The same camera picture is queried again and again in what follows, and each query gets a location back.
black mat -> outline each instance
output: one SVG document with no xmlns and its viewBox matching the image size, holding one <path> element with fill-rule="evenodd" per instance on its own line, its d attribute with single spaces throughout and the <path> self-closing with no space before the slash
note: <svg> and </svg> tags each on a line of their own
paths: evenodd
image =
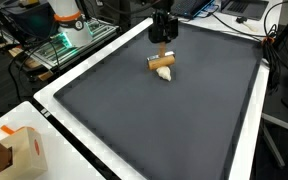
<svg viewBox="0 0 288 180">
<path fill-rule="evenodd" d="M 251 40 L 179 31 L 171 82 L 146 69 L 157 45 L 144 31 L 55 98 L 147 179 L 225 179 L 261 53 Z"/>
</svg>

desk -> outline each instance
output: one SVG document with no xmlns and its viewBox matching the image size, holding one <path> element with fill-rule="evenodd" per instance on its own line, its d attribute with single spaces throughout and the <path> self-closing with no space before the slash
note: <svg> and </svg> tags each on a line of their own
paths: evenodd
<svg viewBox="0 0 288 180">
<path fill-rule="evenodd" d="M 268 8 L 279 2 L 281 2 L 281 0 L 271 0 Z M 272 14 L 269 16 L 267 21 L 267 27 L 271 27 L 273 24 L 278 24 L 280 10 L 281 7 L 279 6 L 271 12 Z M 216 13 L 216 15 L 229 25 L 241 31 L 251 33 L 247 27 L 243 27 L 243 25 L 235 23 L 236 17 L 224 15 L 221 13 Z M 40 104 L 42 104 L 56 119 L 58 119 L 65 127 L 67 127 L 70 132 L 72 132 L 82 143 L 84 143 L 99 159 L 101 159 L 112 171 L 114 171 L 123 180 L 138 180 L 144 179 L 144 177 L 140 175 L 136 170 L 134 170 L 130 165 L 128 165 L 123 159 L 121 159 L 115 152 L 113 152 L 106 144 L 104 144 L 84 125 L 82 125 L 72 114 L 70 114 L 61 104 L 59 104 L 55 100 L 53 95 L 70 81 L 81 75 L 83 72 L 91 68 L 97 62 L 101 61 L 110 53 L 114 52 L 120 46 L 132 39 L 139 32 L 146 29 L 151 23 L 151 19 L 144 20 L 136 27 L 125 33 L 123 36 L 108 44 L 105 48 L 99 50 L 96 54 L 90 56 L 85 61 L 77 65 L 75 68 L 71 69 L 69 72 L 62 75 L 56 81 L 49 84 L 44 89 L 34 95 L 34 98 Z M 231 31 L 230 29 L 222 25 L 220 22 L 218 22 L 214 17 L 196 19 L 190 21 L 189 24 L 213 30 Z M 257 27 L 259 29 L 259 34 L 264 34 L 264 29 L 262 27 L 263 20 L 249 21 L 249 24 Z M 248 110 L 246 112 L 240 139 L 237 144 L 234 162 L 232 164 L 232 169 L 230 172 L 231 180 L 249 179 L 268 80 L 268 74 L 268 68 L 266 68 L 262 64 L 255 80 L 254 89 L 251 94 L 251 99 L 249 102 Z"/>
<path fill-rule="evenodd" d="M 30 126 L 41 134 L 48 171 L 37 180 L 94 179 L 102 175 L 40 114 L 24 102 L 0 118 L 0 127 L 11 129 Z M 7 136 L 0 130 L 0 140 Z"/>
</svg>

floor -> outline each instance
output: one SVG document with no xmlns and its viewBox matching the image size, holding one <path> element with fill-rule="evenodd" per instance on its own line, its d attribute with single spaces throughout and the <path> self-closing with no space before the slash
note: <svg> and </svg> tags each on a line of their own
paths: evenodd
<svg viewBox="0 0 288 180">
<path fill-rule="evenodd" d="M 0 53 L 0 116 L 19 104 L 15 96 L 14 84 L 7 72 L 10 60 L 10 57 Z M 18 81 L 17 69 L 13 67 L 12 71 L 16 72 L 16 79 Z M 21 75 L 21 78 L 29 92 L 26 92 L 23 88 L 20 88 L 20 92 L 23 98 L 28 101 L 32 101 L 32 95 L 47 85 L 47 82 L 29 83 L 26 81 L 24 75 Z M 267 124 L 267 126 L 287 165 L 284 169 L 279 169 L 276 166 L 275 160 L 267 148 L 263 140 L 263 133 L 260 130 L 251 179 L 288 180 L 288 131 L 271 124 Z"/>
</svg>

